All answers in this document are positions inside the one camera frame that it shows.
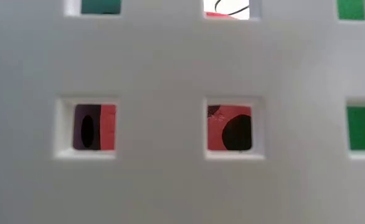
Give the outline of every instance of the square opening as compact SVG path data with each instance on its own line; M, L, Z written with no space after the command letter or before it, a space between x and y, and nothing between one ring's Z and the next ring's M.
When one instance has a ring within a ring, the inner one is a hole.
M355 155L365 154L365 101L349 101L346 119L349 150Z
M365 0L337 0L337 4L339 19L365 21Z
M259 99L210 99L206 104L209 159L263 159L262 104Z
M57 101L55 112L55 158L116 157L116 100L66 97Z
M119 15L121 0L65 0L66 15Z
M206 19L248 20L260 17L260 0L203 0Z

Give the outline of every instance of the black spot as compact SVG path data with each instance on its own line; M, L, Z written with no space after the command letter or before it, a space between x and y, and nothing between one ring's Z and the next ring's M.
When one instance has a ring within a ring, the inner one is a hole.
M220 105L207 106L207 117L209 118L220 109Z
M252 118L241 114L228 121L222 130L222 142L227 150L249 150L252 147Z
M94 122L90 115L86 115L83 118L82 129L80 134L82 135L82 142L84 147L90 147L94 140Z

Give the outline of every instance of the green surface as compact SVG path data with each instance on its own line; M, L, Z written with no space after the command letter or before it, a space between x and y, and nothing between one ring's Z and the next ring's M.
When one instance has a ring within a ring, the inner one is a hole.
M365 150L365 107L348 106L350 149Z
M339 19L365 20L364 0L338 0Z
M82 0L82 14L120 14L121 0Z

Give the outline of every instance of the red object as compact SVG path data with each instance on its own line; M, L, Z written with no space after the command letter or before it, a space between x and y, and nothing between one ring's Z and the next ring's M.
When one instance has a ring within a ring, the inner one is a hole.
M100 116L101 150L115 149L116 111L117 110L115 105L101 105L101 116Z
M230 17L225 14L216 13L216 12L206 12L206 17L221 17L221 18L226 18L226 19L233 19L233 17Z
M222 141L222 130L232 118L241 114L252 116L252 109L249 106L221 105L212 116L207 118L207 148L209 150L227 150Z

